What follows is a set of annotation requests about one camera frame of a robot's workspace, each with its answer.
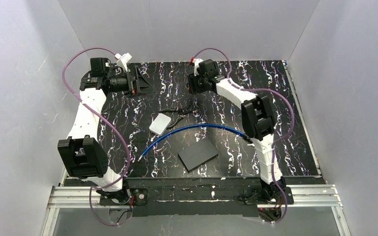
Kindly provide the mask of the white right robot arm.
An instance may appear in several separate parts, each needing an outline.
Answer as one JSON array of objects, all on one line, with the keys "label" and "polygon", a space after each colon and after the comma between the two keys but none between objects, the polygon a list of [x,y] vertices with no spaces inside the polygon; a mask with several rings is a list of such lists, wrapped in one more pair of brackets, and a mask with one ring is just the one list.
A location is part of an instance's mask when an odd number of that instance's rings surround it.
[{"label": "white right robot arm", "polygon": [[274,154],[275,118],[268,96],[259,96],[221,75],[217,62],[192,58],[193,73],[188,75],[192,94],[212,91],[241,110],[242,128],[254,144],[260,168],[262,196],[276,197],[285,183]]}]

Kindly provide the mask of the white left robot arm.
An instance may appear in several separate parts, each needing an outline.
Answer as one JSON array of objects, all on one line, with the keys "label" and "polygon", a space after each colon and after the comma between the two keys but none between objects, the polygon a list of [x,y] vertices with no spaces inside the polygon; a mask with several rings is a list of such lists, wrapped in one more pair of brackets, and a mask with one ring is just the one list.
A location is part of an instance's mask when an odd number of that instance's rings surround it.
[{"label": "white left robot arm", "polygon": [[91,181],[97,190],[117,192],[123,189],[124,176],[110,168],[97,138],[100,121],[115,128],[101,115],[102,108],[110,93],[135,97],[153,92],[153,86],[127,59],[111,63],[108,58],[91,58],[90,64],[79,92],[73,92],[79,100],[75,121],[67,137],[58,141],[57,149],[69,176]]}]

